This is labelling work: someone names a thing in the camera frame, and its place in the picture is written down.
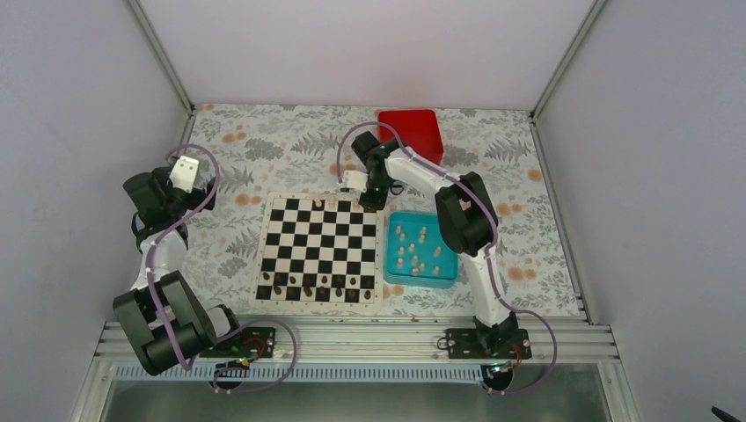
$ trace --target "floral tablecloth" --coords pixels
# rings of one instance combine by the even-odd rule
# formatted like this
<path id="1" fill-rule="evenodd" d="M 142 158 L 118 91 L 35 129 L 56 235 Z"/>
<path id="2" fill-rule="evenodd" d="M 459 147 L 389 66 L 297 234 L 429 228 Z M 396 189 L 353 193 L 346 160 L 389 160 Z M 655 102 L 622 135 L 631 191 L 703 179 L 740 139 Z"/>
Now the floral tablecloth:
<path id="1" fill-rule="evenodd" d="M 252 309 L 248 302 L 265 198 L 271 191 L 338 192 L 335 158 L 340 138 L 354 124 L 375 120 L 381 110 L 306 105 L 199 107 L 190 142 L 216 155 L 223 180 L 215 210 L 202 212 L 188 223 L 189 252 L 182 270 L 198 297 L 225 303 L 238 314 L 287 313 Z M 460 173 L 476 171 L 495 205 L 502 241 L 497 262 L 508 301 L 547 316 L 577 316 L 528 114 L 472 109 L 436 109 L 435 113 L 445 149 L 442 166 Z M 370 129 L 377 133 L 375 127 Z M 349 145 L 343 149 L 341 166 L 363 170 Z M 201 165 L 202 183 L 213 174 L 209 167 Z M 388 207 L 391 211 L 435 212 L 433 199 L 413 189 L 390 198 Z M 472 294 L 462 271 L 456 285 L 447 290 L 384 285 L 384 308 L 377 314 L 473 313 Z"/>

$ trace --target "white panel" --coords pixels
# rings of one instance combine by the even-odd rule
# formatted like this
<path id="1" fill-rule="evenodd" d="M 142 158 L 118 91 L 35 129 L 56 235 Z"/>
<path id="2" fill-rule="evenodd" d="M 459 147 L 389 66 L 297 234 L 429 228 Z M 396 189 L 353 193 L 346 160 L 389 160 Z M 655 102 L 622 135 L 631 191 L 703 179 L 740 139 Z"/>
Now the white panel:
<path id="1" fill-rule="evenodd" d="M 746 419 L 746 3 L 612 1 L 540 128 L 645 420 Z"/>
<path id="2" fill-rule="evenodd" d="M 142 0 L 194 102 L 530 110 L 591 0 Z"/>
<path id="3" fill-rule="evenodd" d="M 0 12 L 0 408 L 67 420 L 139 253 L 125 179 L 185 114 L 122 1 Z"/>

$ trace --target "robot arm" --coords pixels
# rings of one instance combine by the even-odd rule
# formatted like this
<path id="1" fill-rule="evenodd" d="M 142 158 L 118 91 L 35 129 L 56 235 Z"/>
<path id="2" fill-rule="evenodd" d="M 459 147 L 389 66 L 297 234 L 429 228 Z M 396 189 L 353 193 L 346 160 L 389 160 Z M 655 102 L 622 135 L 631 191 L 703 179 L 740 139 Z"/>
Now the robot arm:
<path id="1" fill-rule="evenodd" d="M 213 347 L 222 335 L 235 330 L 238 320 L 223 305 L 205 310 L 179 269 L 187 254 L 187 226 L 179 225 L 161 239 L 151 263 L 146 262 L 150 248 L 164 230 L 178 222 L 189 209 L 202 203 L 212 189 L 194 189 L 199 162 L 182 156 L 173 166 L 141 173 L 125 182 L 124 189 L 137 207 L 132 231 L 137 249 L 143 254 L 140 272 L 130 290 L 113 301 L 113 311 L 143 368 L 158 375 L 179 363 L 165 327 L 149 326 L 157 319 L 156 305 L 148 289 L 148 272 L 155 276 L 161 303 L 170 308 L 169 316 L 179 348 L 185 359 Z M 212 209 L 214 199 L 205 207 Z M 142 222 L 138 229 L 137 220 Z"/>
<path id="2" fill-rule="evenodd" d="M 499 349 L 518 330 L 518 323 L 515 313 L 500 304 L 492 288 L 487 261 L 490 260 L 489 265 L 493 270 L 497 265 L 494 256 L 486 254 L 486 249 L 492 241 L 493 232 L 481 209 L 472 204 L 472 199 L 449 178 L 460 180 L 475 193 L 497 222 L 484 183 L 474 172 L 461 176 L 427 161 L 427 167 L 419 164 L 417 161 L 424 158 L 419 157 L 414 161 L 413 157 L 417 154 L 411 148 L 406 148 L 408 154 L 399 148 L 396 141 L 379 143 L 370 132 L 357 136 L 352 149 L 365 164 L 368 173 L 363 176 L 356 174 L 360 172 L 345 171 L 342 183 L 345 188 L 360 190 L 360 204 L 375 210 L 384 208 L 389 186 L 394 180 L 433 196 L 443 241 L 458 254 L 466 270 L 474 298 L 479 341 L 487 351 Z M 497 280 L 495 285 L 498 293 L 503 295 L 501 282 Z"/>

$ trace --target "teal tray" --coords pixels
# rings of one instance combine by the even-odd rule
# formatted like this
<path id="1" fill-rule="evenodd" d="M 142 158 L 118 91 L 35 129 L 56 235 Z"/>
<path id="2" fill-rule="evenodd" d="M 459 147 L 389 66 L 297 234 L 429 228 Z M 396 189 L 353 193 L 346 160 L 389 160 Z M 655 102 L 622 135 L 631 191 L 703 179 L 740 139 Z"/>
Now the teal tray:
<path id="1" fill-rule="evenodd" d="M 405 240 L 399 240 L 396 228 L 401 226 Z M 425 241 L 420 243 L 420 230 L 427 228 Z M 414 244 L 414 251 L 409 251 L 409 245 Z M 399 255 L 399 247 L 404 247 L 404 254 Z M 440 256 L 435 256 L 435 248 L 441 247 Z M 412 257 L 417 255 L 420 263 L 425 263 L 425 270 L 419 275 L 412 275 Z M 397 259 L 403 258 L 404 264 L 397 266 Z M 438 274 L 433 274 L 433 268 L 440 267 Z M 458 259 L 443 242 L 438 218 L 436 215 L 423 213 L 408 213 L 397 211 L 389 216 L 389 228 L 386 233 L 386 261 L 384 264 L 384 279 L 391 284 L 407 286 L 451 288 L 458 278 Z"/>

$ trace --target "metal frame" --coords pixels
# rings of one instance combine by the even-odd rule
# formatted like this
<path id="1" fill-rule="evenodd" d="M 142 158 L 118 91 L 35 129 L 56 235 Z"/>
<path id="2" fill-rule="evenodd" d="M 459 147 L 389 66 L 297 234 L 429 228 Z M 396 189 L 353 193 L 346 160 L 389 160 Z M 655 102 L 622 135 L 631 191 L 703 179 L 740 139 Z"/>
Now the metal frame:
<path id="1" fill-rule="evenodd" d="M 606 5 L 607 1 L 608 0 L 594 0 L 593 4 L 590 5 L 588 13 L 585 15 L 581 26 L 578 28 L 577 33 L 575 33 L 573 40 L 570 42 L 570 46 L 567 47 L 567 51 L 562 56 L 562 60 L 559 61 L 559 65 L 557 65 L 557 68 L 552 73 L 552 77 L 549 78 L 549 82 L 546 84 L 546 87 L 542 91 L 541 96 L 539 96 L 538 102 L 534 107 L 533 112 L 531 113 L 533 117 L 540 116 L 541 113 L 544 111 L 546 103 L 549 102 L 549 98 L 552 96 L 552 94 L 554 93 L 554 89 L 557 87 L 557 83 L 560 81 L 562 76 L 565 75 L 567 67 L 575 58 L 575 54 L 577 54 L 583 41 L 585 41 L 586 36 L 588 35 L 588 31 L 593 26 L 593 24 L 595 24 L 598 18 L 598 14 L 601 13 L 601 10 Z"/>
<path id="2" fill-rule="evenodd" d="M 153 25 L 148 19 L 148 15 L 145 13 L 145 10 L 140 5 L 140 0 L 125 0 L 124 3 L 128 6 L 130 12 L 132 13 L 132 17 L 135 23 L 143 32 L 143 36 L 150 46 L 150 50 L 153 52 L 156 61 L 165 73 L 165 76 L 168 78 L 168 82 L 171 85 L 174 94 L 176 94 L 176 97 L 179 99 L 179 102 L 184 107 L 186 112 L 191 113 L 194 109 L 194 103 L 191 99 L 189 99 L 187 90 L 184 89 L 184 85 L 179 79 L 179 74 L 176 73 L 176 69 L 173 67 L 171 61 L 168 59 L 168 55 L 166 55 L 163 45 L 161 45 L 161 42 L 158 40 L 158 36 L 156 35 L 156 31 L 153 29 Z"/>

